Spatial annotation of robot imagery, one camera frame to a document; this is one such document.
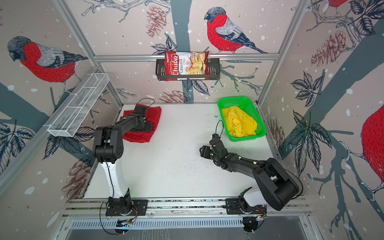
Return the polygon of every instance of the table surface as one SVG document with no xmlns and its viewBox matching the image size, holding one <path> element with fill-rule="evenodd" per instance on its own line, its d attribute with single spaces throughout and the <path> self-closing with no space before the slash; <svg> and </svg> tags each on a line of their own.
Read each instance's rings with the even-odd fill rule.
<svg viewBox="0 0 384 240">
<path fill-rule="evenodd" d="M 162 112 L 150 142 L 123 140 L 122 168 L 131 197 L 232 197 L 248 187 L 257 188 L 253 178 L 222 170 L 212 160 L 200 157 L 200 147 L 209 145 L 221 119 L 217 104 L 152 106 L 160 106 Z M 123 107 L 123 110 L 132 109 L 134 105 Z M 224 131 L 222 141 L 228 152 L 242 157 L 255 160 L 273 157 L 265 136 L 231 142 Z M 107 178 L 99 163 L 84 198 L 108 197 Z"/>
</svg>

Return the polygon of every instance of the green plastic basket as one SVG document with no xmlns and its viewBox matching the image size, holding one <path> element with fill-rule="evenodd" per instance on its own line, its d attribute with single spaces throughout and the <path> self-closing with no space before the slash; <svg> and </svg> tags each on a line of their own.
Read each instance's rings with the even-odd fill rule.
<svg viewBox="0 0 384 240">
<path fill-rule="evenodd" d="M 265 125 L 257 112 L 255 105 L 251 101 L 251 99 L 247 97 L 231 97 L 231 98 L 222 98 L 217 102 L 218 109 L 220 111 L 221 119 L 224 123 L 225 132 L 227 133 L 229 139 L 232 142 L 238 142 L 238 141 L 245 141 L 245 140 L 251 140 L 258 137 L 263 137 L 266 134 L 266 128 Z M 238 106 L 241 110 L 243 110 L 245 113 L 247 113 L 250 117 L 252 117 L 257 122 L 257 129 L 256 129 L 256 136 L 250 136 L 250 137 L 232 137 L 228 133 L 227 126 L 225 125 L 223 113 L 221 111 L 222 108 L 229 108 L 232 106 Z"/>
</svg>

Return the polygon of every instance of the bird illustration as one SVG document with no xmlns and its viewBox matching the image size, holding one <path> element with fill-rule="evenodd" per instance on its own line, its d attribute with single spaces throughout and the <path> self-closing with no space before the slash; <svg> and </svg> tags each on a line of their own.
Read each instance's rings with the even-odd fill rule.
<svg viewBox="0 0 384 240">
<path fill-rule="evenodd" d="M 26 66 L 36 77 L 51 83 L 63 83 L 64 90 L 59 96 L 68 92 L 65 81 L 75 74 L 80 61 L 88 59 L 79 54 L 63 51 L 32 42 L 29 38 L 17 36 L 8 42 L 8 51 L 13 61 L 17 59 Z"/>
<path fill-rule="evenodd" d="M 251 48 L 259 53 L 266 53 L 255 46 L 243 33 L 240 27 L 236 26 L 227 16 L 224 8 L 213 7 L 207 11 L 204 17 L 207 20 L 208 39 L 218 52 L 231 51 L 242 48 Z"/>
<path fill-rule="evenodd" d="M 380 189 L 384 189 L 384 106 L 367 118 L 362 126 L 362 154 L 351 152 L 346 142 L 341 143 L 346 146 L 348 151 L 348 157 L 344 160 L 348 161 L 350 154 L 364 159 L 381 179 L 381 184 L 374 190 L 370 189 L 364 182 L 360 182 L 372 194 L 372 198 L 368 200 L 374 202 L 375 193 Z"/>
<path fill-rule="evenodd" d="M 347 0 L 325 0 L 325 2 L 328 4 L 328 7 L 327 7 L 327 10 L 324 11 L 324 15 L 325 15 L 325 13 L 328 11 L 329 7 L 334 7 L 334 8 L 336 8 L 336 13 L 335 13 L 334 17 L 335 17 L 336 15 L 340 15 L 341 13 L 337 11 L 337 8 L 338 8 L 341 4 L 345 3 L 346 1 L 347 1 Z"/>
</svg>

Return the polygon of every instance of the white mesh basket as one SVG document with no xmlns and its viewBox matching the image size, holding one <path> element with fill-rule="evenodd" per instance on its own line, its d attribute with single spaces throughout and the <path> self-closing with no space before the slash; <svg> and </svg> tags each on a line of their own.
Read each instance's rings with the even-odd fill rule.
<svg viewBox="0 0 384 240">
<path fill-rule="evenodd" d="M 109 78 L 105 73 L 89 74 L 84 86 L 77 93 L 70 94 L 72 100 L 52 123 L 48 132 L 55 137 L 73 137 L 108 82 Z"/>
</svg>

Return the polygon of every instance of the bag of chips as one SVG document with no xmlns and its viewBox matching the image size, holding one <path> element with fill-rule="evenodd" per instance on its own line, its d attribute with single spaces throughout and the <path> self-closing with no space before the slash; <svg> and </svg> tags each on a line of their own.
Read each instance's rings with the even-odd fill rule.
<svg viewBox="0 0 384 240">
<path fill-rule="evenodd" d="M 207 67 L 209 51 L 197 52 L 177 52 L 165 51 L 166 75 L 201 75 L 209 74 Z M 186 78 L 168 78 L 166 81 L 186 80 Z"/>
</svg>

